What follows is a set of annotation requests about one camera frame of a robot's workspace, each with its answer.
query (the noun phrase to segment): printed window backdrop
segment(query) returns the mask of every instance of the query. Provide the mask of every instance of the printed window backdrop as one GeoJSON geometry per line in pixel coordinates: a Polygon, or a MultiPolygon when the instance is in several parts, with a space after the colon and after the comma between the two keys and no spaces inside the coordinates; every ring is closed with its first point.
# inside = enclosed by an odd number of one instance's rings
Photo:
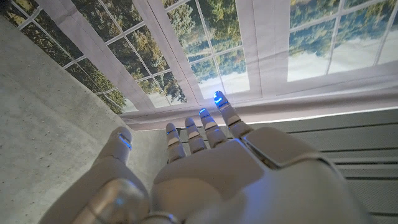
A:
{"type": "MultiPolygon", "coordinates": [[[[235,0],[159,1],[204,99],[251,90],[235,0]]],[[[286,81],[398,60],[396,1],[291,0],[286,81]]],[[[131,0],[72,2],[155,108],[188,103],[131,0]]],[[[34,0],[12,0],[4,17],[115,113],[137,111],[34,0]]]]}
{"type": "Polygon", "coordinates": [[[369,3],[346,0],[340,7],[339,0],[291,0],[287,81],[398,60],[398,22],[391,18],[396,0],[369,3]],[[359,9],[352,12],[352,7],[359,9]]]}
{"type": "Polygon", "coordinates": [[[235,0],[162,0],[204,99],[250,90],[235,0]]]}

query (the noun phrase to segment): white robotic hand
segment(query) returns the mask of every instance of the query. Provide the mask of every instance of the white robotic hand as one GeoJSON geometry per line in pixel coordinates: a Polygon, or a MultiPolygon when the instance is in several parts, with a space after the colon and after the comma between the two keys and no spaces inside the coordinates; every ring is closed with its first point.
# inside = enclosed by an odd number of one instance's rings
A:
{"type": "Polygon", "coordinates": [[[149,195],[126,167],[131,135],[118,128],[93,167],[40,223],[372,223],[316,149],[276,129],[253,130],[220,91],[214,100],[235,139],[229,141],[202,109],[211,149],[187,118],[186,156],[175,126],[168,124],[169,164],[149,195]]]}

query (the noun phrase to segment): robot finger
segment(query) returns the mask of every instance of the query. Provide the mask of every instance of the robot finger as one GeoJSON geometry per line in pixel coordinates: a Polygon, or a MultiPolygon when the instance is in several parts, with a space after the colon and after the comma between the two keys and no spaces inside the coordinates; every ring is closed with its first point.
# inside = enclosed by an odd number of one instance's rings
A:
{"type": "Polygon", "coordinates": [[[187,156],[185,154],[184,148],[180,141],[180,137],[178,136],[178,132],[175,129],[174,124],[169,123],[166,125],[166,135],[167,150],[169,152],[169,163],[187,156]]]}
{"type": "Polygon", "coordinates": [[[191,154],[207,149],[205,142],[192,118],[185,119],[185,126],[187,127],[188,143],[191,154]]]}
{"type": "Polygon", "coordinates": [[[200,110],[199,116],[201,123],[205,128],[206,136],[209,140],[209,145],[211,148],[214,148],[217,145],[228,141],[227,137],[225,137],[225,134],[215,123],[213,117],[211,117],[207,109],[203,108],[202,110],[200,110]]]}
{"type": "Polygon", "coordinates": [[[236,114],[235,109],[221,91],[215,92],[214,102],[223,116],[225,124],[229,127],[229,131],[235,138],[241,138],[250,131],[253,131],[253,129],[243,122],[238,114],[236,114]]]}

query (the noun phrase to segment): blue light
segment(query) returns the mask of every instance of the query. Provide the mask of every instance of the blue light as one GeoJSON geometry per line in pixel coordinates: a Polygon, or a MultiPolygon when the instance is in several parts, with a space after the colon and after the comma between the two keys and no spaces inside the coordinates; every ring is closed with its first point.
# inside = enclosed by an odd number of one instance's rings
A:
{"type": "Polygon", "coordinates": [[[119,139],[122,140],[122,142],[129,148],[131,149],[131,145],[124,139],[124,136],[122,134],[119,134],[119,139]]]}
{"type": "Polygon", "coordinates": [[[166,134],[170,134],[170,133],[172,133],[173,131],[175,131],[175,129],[173,129],[173,130],[171,130],[171,131],[168,131],[166,134]]]}
{"type": "Polygon", "coordinates": [[[219,103],[221,100],[223,100],[222,97],[218,98],[218,100],[214,100],[214,102],[216,102],[216,104],[217,104],[217,103],[219,103]]]}

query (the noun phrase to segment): green foliage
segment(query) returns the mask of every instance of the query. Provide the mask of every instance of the green foliage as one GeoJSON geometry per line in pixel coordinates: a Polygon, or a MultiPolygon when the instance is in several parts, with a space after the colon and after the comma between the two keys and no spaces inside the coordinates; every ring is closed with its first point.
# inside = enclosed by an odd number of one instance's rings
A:
{"type": "Polygon", "coordinates": [[[199,0],[215,52],[242,44],[235,0],[199,0]]]}
{"type": "Polygon", "coordinates": [[[72,2],[105,42],[120,34],[116,24],[99,1],[72,0],[72,2]]]}
{"type": "Polygon", "coordinates": [[[46,30],[52,38],[54,38],[73,58],[78,58],[83,53],[76,47],[76,45],[58,28],[47,13],[41,10],[40,14],[35,18],[36,22],[46,30]]]}
{"type": "Polygon", "coordinates": [[[178,2],[178,0],[162,0],[162,3],[165,8],[167,8],[177,2],[178,2]]]}
{"type": "Polygon", "coordinates": [[[101,91],[77,64],[69,66],[66,71],[75,77],[80,83],[90,89],[93,93],[101,91]]]}
{"type": "Polygon", "coordinates": [[[11,5],[10,8],[4,13],[4,17],[15,27],[21,25],[27,19],[15,6],[11,5]]]}
{"type": "Polygon", "coordinates": [[[289,56],[294,57],[306,52],[308,54],[315,53],[318,57],[325,57],[330,51],[335,21],[333,19],[291,33],[289,37],[289,56]]]}
{"type": "Polygon", "coordinates": [[[135,80],[149,76],[138,56],[124,38],[109,44],[108,47],[135,80]]]}
{"type": "Polygon", "coordinates": [[[54,59],[61,66],[65,66],[72,59],[60,49],[54,41],[52,41],[42,30],[34,23],[25,26],[23,32],[28,38],[38,45],[45,53],[54,59]]]}
{"type": "Polygon", "coordinates": [[[346,0],[345,4],[344,4],[344,8],[347,9],[349,7],[357,6],[357,5],[360,5],[367,1],[369,1],[369,0],[346,0]]]}
{"type": "Polygon", "coordinates": [[[109,99],[113,100],[121,108],[126,106],[126,102],[124,101],[124,96],[119,90],[114,90],[110,93],[107,93],[106,96],[109,99]]]}
{"type": "Polygon", "coordinates": [[[122,30],[132,28],[142,21],[132,0],[103,0],[103,2],[122,30]]]}
{"type": "Polygon", "coordinates": [[[169,69],[169,65],[147,26],[135,30],[127,37],[152,74],[169,69]]]}
{"type": "Polygon", "coordinates": [[[165,94],[171,98],[171,102],[187,102],[187,99],[172,72],[158,75],[155,77],[155,79],[165,94]]]}
{"type": "Polygon", "coordinates": [[[195,1],[189,1],[167,14],[190,62],[207,57],[210,47],[195,1]]]}
{"type": "Polygon", "coordinates": [[[151,95],[154,93],[162,94],[162,90],[160,90],[159,86],[156,84],[153,78],[141,81],[138,85],[142,88],[144,93],[151,95]]]}
{"type": "Polygon", "coordinates": [[[381,38],[386,30],[395,1],[380,2],[342,16],[335,47],[354,39],[381,38]]]}
{"type": "Polygon", "coordinates": [[[110,102],[107,98],[105,98],[104,95],[99,94],[97,95],[109,108],[111,108],[111,110],[116,113],[116,114],[122,114],[123,111],[121,108],[119,108],[118,106],[116,106],[114,103],[110,102]]]}
{"type": "Polygon", "coordinates": [[[34,0],[14,0],[14,2],[30,16],[33,14],[37,6],[39,6],[34,0]]]}
{"type": "Polygon", "coordinates": [[[206,81],[210,78],[216,78],[218,76],[213,59],[195,63],[191,65],[191,68],[199,84],[202,84],[203,81],[206,81]]]}
{"type": "Polygon", "coordinates": [[[337,12],[340,0],[290,0],[290,28],[337,12]]]}
{"type": "Polygon", "coordinates": [[[108,91],[115,86],[102,74],[88,58],[85,58],[78,62],[78,64],[84,69],[91,80],[100,88],[101,91],[108,91]]]}
{"type": "Polygon", "coordinates": [[[240,74],[246,71],[246,62],[242,49],[220,55],[216,59],[221,75],[229,75],[234,72],[240,74]]]}

